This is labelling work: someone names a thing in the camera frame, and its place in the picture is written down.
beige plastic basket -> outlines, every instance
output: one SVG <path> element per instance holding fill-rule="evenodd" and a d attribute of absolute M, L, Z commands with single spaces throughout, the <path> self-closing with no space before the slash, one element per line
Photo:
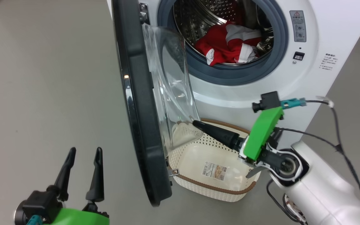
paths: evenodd
<path fill-rule="evenodd" d="M 231 124 L 201 120 L 237 132 L 242 138 L 249 134 L 249 131 Z M 238 152 L 205 133 L 197 141 L 170 152 L 168 160 L 171 168 L 180 171 L 174 177 L 180 186 L 221 201 L 240 200 L 254 187 L 260 175 L 247 179 L 245 176 L 251 168 L 238 159 Z"/>

floor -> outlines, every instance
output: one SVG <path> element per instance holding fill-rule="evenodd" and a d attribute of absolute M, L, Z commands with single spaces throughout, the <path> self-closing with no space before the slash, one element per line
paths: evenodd
<path fill-rule="evenodd" d="M 152 208 L 130 138 L 105 0 L 0 0 L 0 224 L 16 206 L 44 190 L 73 144 L 76 162 L 69 208 L 81 209 L 97 146 L 104 149 L 105 201 L 111 224 L 294 224 L 265 191 L 263 174 L 246 197 L 220 202 L 176 184 Z M 339 113 L 343 144 L 360 176 L 360 40 L 328 95 Z M 321 107 L 308 128 L 335 142 L 330 111 Z M 341 156 L 303 138 L 349 181 Z"/>

brown basket rim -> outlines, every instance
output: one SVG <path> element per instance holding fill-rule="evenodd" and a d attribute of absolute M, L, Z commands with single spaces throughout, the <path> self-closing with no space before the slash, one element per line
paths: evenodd
<path fill-rule="evenodd" d="M 217 121 L 217 120 L 212 120 L 212 119 L 206 119 L 206 118 L 201 118 L 201 121 L 203 122 L 208 122 L 208 123 L 213 123 L 213 124 L 217 124 L 217 125 L 222 125 L 222 126 L 225 126 L 225 127 L 229 127 L 229 128 L 232 128 L 234 130 L 237 130 L 237 131 L 241 131 L 241 132 L 244 132 L 244 133 L 247 133 L 248 135 L 251 133 L 249 130 L 246 130 L 244 128 L 241 128 L 241 127 L 238 127 L 238 126 L 235 126 L 233 124 L 229 124 L 229 123 L 226 123 L 226 122 L 222 122 L 222 121 Z M 177 175 L 178 178 L 181 178 L 185 181 L 188 181 L 188 182 L 191 182 L 193 184 L 196 184 L 196 185 L 199 185 L 199 186 L 202 186 L 204 188 L 208 188 L 208 189 L 211 189 L 211 190 L 214 190 L 214 191 L 220 191 L 220 192 L 224 192 L 224 193 L 227 193 L 227 194 L 231 194 L 231 195 L 242 195 L 242 194 L 245 194 L 247 192 L 249 192 L 250 190 L 252 190 L 252 188 L 254 188 L 255 184 L 256 184 L 256 181 L 253 181 L 247 188 L 245 188 L 244 190 L 241 190 L 241 191 L 230 191 L 230 190 L 227 190 L 227 189 L 223 189 L 223 188 L 218 188 L 218 187 L 214 187 L 212 185 L 207 185 L 207 184 L 204 184 L 204 183 L 201 183 L 199 181 L 195 181 L 191 178 L 188 178 L 186 176 L 183 176 L 181 174 Z"/>

washing machine door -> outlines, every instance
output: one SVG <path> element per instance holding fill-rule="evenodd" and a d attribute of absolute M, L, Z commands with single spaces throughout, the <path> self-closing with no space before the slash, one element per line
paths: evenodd
<path fill-rule="evenodd" d="M 134 148 L 148 198 L 159 206 L 172 195 L 169 177 L 179 174 L 168 155 L 203 135 L 192 125 L 200 118 L 185 41 L 144 23 L 137 0 L 113 0 L 112 14 Z"/>

red and white clothing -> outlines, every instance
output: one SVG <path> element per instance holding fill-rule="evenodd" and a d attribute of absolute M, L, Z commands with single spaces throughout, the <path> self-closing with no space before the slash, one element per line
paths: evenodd
<path fill-rule="evenodd" d="M 256 45 L 261 41 L 259 30 L 227 22 L 214 25 L 195 44 L 210 66 L 217 63 L 248 63 L 259 57 Z"/>

